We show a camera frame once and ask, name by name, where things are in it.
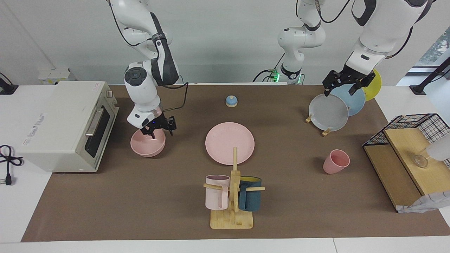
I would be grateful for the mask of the white power strip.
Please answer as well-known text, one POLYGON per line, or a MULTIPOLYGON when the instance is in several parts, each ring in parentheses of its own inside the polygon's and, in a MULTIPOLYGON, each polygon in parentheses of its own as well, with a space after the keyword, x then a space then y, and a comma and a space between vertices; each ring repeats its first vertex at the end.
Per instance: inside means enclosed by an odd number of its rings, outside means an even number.
POLYGON ((61 81, 76 81, 70 69, 41 70, 38 80, 42 85, 58 85, 61 81))

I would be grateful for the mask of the wooden mug tree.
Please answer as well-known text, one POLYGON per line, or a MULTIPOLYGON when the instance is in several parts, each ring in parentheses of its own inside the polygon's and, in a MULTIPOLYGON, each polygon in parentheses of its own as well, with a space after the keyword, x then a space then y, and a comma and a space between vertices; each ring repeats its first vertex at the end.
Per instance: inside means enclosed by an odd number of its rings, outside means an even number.
POLYGON ((238 193, 241 171, 237 169, 237 147, 233 148, 233 170, 230 173, 230 186, 204 183, 206 189, 220 190, 224 196, 227 190, 227 209, 210 212, 211 229, 251 229, 253 228, 253 212, 242 211, 238 206, 238 193))

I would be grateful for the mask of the pink plate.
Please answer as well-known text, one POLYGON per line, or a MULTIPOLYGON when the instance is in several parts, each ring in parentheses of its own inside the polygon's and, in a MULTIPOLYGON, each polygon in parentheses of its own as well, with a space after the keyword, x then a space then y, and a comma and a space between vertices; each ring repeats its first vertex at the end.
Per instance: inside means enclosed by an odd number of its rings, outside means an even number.
POLYGON ((236 122, 223 122, 215 125, 207 133, 205 148, 208 155, 223 165, 233 165, 234 148, 237 148, 238 164, 252 156, 255 140, 252 133, 244 125, 236 122))

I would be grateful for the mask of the light blue plate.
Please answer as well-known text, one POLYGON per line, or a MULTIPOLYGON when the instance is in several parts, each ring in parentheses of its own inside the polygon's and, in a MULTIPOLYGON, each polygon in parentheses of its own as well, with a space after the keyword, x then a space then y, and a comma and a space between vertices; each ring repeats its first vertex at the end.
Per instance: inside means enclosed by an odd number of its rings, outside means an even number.
POLYGON ((340 87, 334 88, 331 94, 342 99, 347 105, 348 115, 353 116, 358 114, 365 105, 365 93, 362 89, 355 91, 353 95, 350 95, 349 90, 352 88, 352 84, 345 84, 340 87))

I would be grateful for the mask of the light pink mug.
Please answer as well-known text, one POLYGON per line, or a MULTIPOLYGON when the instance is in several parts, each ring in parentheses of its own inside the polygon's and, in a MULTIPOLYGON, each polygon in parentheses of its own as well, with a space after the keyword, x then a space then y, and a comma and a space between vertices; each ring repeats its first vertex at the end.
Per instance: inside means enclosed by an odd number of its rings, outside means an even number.
POLYGON ((206 183, 219 186, 219 189, 205 189, 205 206, 209 210, 221 211, 229 207, 229 187, 230 176, 227 175, 208 175, 206 183))

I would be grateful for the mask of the grey plate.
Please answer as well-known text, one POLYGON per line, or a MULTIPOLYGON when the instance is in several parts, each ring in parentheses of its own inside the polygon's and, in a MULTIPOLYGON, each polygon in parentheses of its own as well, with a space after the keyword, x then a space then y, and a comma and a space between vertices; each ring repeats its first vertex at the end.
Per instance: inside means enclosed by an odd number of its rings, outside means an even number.
POLYGON ((349 118, 346 103, 337 96, 316 96, 309 104, 309 120, 322 131, 338 131, 346 125, 349 118))

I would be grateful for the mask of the brown table mat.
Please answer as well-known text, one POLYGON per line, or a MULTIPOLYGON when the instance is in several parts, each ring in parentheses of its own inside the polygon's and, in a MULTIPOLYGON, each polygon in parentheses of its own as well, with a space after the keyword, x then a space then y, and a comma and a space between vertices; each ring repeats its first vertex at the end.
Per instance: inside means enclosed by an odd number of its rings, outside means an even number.
POLYGON ((115 87, 120 107, 97 173, 53 174, 22 237, 24 242, 72 240, 196 240, 450 235, 438 210, 399 214, 362 144, 387 120, 376 101, 336 133, 322 137, 304 122, 319 85, 192 85, 187 103, 171 112, 178 128, 163 151, 141 157, 130 148, 133 106, 115 87), (225 104, 236 96, 238 105, 225 104), (208 131, 222 122, 248 128, 255 149, 238 165, 265 190, 252 229, 211 229, 205 177, 229 175, 212 160, 208 131), (350 165, 327 174, 332 150, 350 165))

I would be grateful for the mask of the crumpled white paper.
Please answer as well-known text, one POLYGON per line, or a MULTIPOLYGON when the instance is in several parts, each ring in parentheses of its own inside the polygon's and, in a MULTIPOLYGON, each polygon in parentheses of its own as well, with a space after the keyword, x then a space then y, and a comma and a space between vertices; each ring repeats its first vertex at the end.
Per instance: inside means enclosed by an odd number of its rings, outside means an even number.
POLYGON ((424 213, 450 206, 450 190, 420 197, 410 206, 396 206, 398 213, 424 213))

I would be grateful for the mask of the black clamp mount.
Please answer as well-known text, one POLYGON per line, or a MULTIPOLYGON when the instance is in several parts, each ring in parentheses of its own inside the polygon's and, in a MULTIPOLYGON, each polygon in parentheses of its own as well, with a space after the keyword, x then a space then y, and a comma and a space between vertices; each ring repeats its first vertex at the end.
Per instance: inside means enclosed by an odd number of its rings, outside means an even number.
POLYGON ((14 84, 5 74, 0 72, 0 95, 12 95, 19 85, 14 84))

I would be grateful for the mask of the clear glass cup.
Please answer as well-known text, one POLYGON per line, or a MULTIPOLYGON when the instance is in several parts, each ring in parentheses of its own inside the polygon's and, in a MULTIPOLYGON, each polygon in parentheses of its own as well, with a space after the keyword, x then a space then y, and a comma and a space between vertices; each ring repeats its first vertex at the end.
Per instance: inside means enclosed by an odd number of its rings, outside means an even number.
POLYGON ((415 164, 420 168, 428 168, 429 167, 430 156, 426 149, 423 149, 422 151, 414 154, 412 159, 415 162, 415 164))

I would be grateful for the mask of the pink cup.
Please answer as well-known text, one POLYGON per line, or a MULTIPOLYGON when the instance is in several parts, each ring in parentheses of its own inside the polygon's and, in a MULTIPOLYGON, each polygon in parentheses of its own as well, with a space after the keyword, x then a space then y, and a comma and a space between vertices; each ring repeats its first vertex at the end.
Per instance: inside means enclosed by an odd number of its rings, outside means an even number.
POLYGON ((332 150, 323 163, 323 170, 327 174, 336 174, 350 165, 349 155, 339 149, 332 150))

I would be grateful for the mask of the wooden plate rack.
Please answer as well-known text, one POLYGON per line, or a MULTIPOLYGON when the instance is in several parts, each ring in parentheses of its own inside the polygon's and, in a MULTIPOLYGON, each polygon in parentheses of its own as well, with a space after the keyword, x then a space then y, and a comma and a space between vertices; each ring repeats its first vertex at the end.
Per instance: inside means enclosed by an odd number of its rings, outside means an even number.
POLYGON ((331 128, 327 127, 321 123, 313 116, 313 114, 309 114, 308 117, 305 119, 305 123, 312 124, 316 128, 320 129, 322 131, 321 136, 326 137, 331 132, 331 128))

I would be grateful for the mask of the white toaster oven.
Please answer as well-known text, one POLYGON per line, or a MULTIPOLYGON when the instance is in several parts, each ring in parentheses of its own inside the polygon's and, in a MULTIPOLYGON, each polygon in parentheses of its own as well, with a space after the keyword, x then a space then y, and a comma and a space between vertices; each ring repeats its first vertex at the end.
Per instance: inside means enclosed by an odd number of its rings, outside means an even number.
POLYGON ((18 152, 46 172, 95 173, 118 110, 106 82, 59 82, 18 152))

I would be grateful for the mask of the pink bowl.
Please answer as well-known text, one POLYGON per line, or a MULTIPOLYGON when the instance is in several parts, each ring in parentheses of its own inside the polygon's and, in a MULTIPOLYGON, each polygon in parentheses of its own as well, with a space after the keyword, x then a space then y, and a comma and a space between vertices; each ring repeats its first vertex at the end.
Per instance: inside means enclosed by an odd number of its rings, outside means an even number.
POLYGON ((131 149, 142 157, 154 157, 162 152, 166 143, 166 135, 162 129, 153 131, 154 137, 135 131, 130 140, 131 149))

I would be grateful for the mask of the dark blue mug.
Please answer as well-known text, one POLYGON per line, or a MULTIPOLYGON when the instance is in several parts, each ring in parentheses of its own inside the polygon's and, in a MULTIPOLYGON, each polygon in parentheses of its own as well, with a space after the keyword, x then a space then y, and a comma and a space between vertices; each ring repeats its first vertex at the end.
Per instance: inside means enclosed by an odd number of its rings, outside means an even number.
POLYGON ((261 205, 261 191, 248 191, 249 187, 262 186, 261 178, 241 176, 238 191, 238 207, 242 211, 256 212, 261 205))

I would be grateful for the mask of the yellow plate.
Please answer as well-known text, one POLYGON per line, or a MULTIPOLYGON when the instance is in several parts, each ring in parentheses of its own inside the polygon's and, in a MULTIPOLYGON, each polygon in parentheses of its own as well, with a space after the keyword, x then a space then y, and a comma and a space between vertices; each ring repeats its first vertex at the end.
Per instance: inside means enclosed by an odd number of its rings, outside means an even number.
POLYGON ((371 81, 368 87, 363 87, 362 90, 365 93, 365 102, 368 102, 376 97, 376 95, 380 92, 381 86, 383 85, 383 81, 380 73, 373 69, 375 77, 371 81))

